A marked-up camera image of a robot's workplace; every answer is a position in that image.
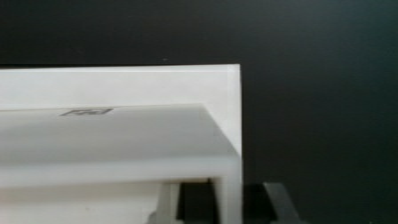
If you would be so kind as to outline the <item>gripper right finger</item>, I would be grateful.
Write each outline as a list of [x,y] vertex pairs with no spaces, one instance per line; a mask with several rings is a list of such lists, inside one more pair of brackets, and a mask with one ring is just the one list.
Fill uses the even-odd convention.
[[285,185],[282,183],[266,182],[264,187],[276,212],[276,219],[271,224],[306,224],[306,221],[301,219]]

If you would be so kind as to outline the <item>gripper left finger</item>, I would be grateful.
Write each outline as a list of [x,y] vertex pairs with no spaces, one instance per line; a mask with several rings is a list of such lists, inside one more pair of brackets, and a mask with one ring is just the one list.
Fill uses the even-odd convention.
[[178,219],[180,185],[166,183],[161,188],[157,209],[148,218],[148,224],[182,224]]

